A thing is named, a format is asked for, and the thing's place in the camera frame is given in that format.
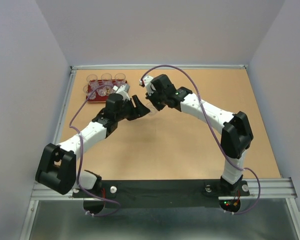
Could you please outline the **cluster back clear glass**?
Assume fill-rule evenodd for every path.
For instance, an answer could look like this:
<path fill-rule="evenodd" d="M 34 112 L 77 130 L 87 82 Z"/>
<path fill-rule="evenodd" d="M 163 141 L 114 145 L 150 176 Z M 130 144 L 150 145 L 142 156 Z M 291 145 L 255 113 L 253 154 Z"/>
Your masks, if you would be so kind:
<path fill-rule="evenodd" d="M 150 112 L 148 113 L 149 116 L 154 116 L 158 112 L 151 102 L 148 102 L 146 104 L 146 107 L 150 110 Z"/>

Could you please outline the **cluster clear glass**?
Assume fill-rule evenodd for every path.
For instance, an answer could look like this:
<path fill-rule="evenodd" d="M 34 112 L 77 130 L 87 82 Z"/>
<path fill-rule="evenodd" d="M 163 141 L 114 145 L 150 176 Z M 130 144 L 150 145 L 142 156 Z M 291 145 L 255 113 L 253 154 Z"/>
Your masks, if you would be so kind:
<path fill-rule="evenodd" d="M 99 96 L 105 97 L 108 93 L 108 90 L 106 86 L 101 86 L 96 90 L 96 92 L 98 93 Z"/>
<path fill-rule="evenodd" d="M 154 116 L 158 112 L 151 102 L 148 102 L 146 104 L 146 107 L 150 110 L 150 112 L 148 113 L 149 116 Z"/>
<path fill-rule="evenodd" d="M 116 92 L 116 90 L 113 89 L 113 88 L 111 88 L 111 89 L 109 90 L 109 93 L 110 93 L 110 94 L 113 94 L 113 93 L 115 93 L 115 92 Z"/>

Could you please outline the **cluster front clear glass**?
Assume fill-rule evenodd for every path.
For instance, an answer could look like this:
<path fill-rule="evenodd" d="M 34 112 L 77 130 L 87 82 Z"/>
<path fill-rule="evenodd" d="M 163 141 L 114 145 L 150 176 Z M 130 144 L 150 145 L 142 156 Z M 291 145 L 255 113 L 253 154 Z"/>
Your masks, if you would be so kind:
<path fill-rule="evenodd" d="M 105 97 L 108 93 L 108 90 L 106 86 L 101 86 L 96 90 L 96 92 L 98 93 L 99 96 Z"/>

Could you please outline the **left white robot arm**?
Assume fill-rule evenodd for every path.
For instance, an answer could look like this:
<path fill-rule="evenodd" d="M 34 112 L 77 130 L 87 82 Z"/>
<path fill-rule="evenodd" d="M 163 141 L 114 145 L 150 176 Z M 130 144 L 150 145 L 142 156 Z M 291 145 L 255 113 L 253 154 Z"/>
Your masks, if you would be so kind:
<path fill-rule="evenodd" d="M 150 112 L 137 95 L 125 99 L 121 94 L 110 94 L 105 107 L 83 130 L 64 142 L 44 147 L 35 180 L 62 195 L 68 193 L 77 180 L 77 160 L 85 151 L 111 135 L 120 121 L 133 121 Z"/>

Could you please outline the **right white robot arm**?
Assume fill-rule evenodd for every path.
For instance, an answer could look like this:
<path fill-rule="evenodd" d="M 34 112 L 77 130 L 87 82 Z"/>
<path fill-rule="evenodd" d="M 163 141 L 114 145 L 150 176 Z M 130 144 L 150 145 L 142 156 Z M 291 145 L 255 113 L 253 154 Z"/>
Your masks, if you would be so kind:
<path fill-rule="evenodd" d="M 167 75 L 145 76 L 140 85 L 146 88 L 146 99 L 157 111 L 164 107 L 191 115 L 211 127 L 212 133 L 221 135 L 220 147 L 225 154 L 220 189 L 225 195 L 238 190 L 243 178 L 243 163 L 254 139 L 248 116 L 239 111 L 232 113 L 220 109 L 202 99 L 186 87 L 176 88 Z"/>

